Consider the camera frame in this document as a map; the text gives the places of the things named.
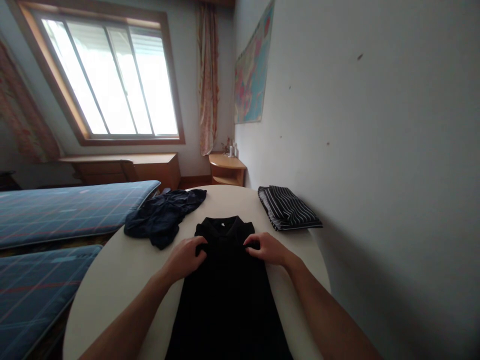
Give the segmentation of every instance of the floral curtain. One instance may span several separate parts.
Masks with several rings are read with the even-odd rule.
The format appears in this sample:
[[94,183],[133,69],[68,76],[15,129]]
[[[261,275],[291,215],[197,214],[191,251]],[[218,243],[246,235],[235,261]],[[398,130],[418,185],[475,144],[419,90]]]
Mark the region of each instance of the floral curtain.
[[0,42],[0,120],[12,130],[20,154],[33,163],[60,157],[60,149],[22,77]]
[[219,32],[215,5],[199,3],[197,34],[200,153],[205,156],[217,139]]

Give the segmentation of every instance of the person's right hand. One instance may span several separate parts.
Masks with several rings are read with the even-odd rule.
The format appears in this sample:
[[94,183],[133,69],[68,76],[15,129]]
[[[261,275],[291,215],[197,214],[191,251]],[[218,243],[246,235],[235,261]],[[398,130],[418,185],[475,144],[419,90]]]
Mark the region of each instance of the person's right hand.
[[246,238],[243,245],[248,245],[253,242],[260,243],[260,250],[247,247],[245,249],[246,252],[255,258],[265,261],[266,263],[286,267],[290,261],[296,257],[293,252],[288,250],[282,245],[282,243],[280,243],[280,241],[278,241],[268,232],[250,235]]

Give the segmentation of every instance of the hand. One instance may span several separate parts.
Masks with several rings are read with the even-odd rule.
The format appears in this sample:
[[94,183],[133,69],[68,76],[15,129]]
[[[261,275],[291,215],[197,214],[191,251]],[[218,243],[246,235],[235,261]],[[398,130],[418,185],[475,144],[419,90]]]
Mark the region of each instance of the hand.
[[255,258],[265,261],[266,263],[287,267],[289,263],[297,257],[293,252],[288,250],[282,245],[282,243],[280,243],[280,241],[278,241],[268,232],[250,235],[246,238],[243,245],[253,242],[260,243],[260,250],[247,247],[245,249],[246,252]]
[[201,263],[207,258],[205,251],[200,251],[195,256],[196,248],[200,244],[207,244],[207,240],[203,236],[196,236],[183,239],[175,246],[165,265],[159,271],[169,284],[174,284],[180,279],[197,270]]

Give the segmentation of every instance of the bed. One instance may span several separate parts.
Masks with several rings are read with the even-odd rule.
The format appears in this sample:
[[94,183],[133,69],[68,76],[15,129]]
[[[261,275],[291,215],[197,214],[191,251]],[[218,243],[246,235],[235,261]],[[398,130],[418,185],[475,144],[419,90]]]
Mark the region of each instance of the bed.
[[0,192],[0,250],[116,232],[159,181]]
[[0,258],[0,359],[25,359],[72,302],[100,245]]

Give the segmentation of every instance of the white table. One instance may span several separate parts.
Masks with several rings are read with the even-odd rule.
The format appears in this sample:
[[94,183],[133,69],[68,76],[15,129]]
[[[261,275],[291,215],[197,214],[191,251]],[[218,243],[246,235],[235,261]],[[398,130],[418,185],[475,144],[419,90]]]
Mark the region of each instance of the white table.
[[[252,222],[257,233],[270,232],[300,256],[313,275],[330,291],[322,254],[310,232],[275,232],[255,190],[230,185],[202,186],[200,189],[207,190],[205,201],[185,217],[173,244],[165,250],[160,251],[152,246],[148,239],[126,236],[123,227],[108,241],[88,269],[71,307],[63,345],[65,360],[79,358],[162,267],[173,247],[180,240],[194,236],[197,224],[205,217],[228,218],[238,215],[244,222]],[[294,359],[321,359],[286,271],[279,266],[267,265],[267,273]],[[139,359],[165,357],[182,286],[183,280],[175,283],[163,299]]]

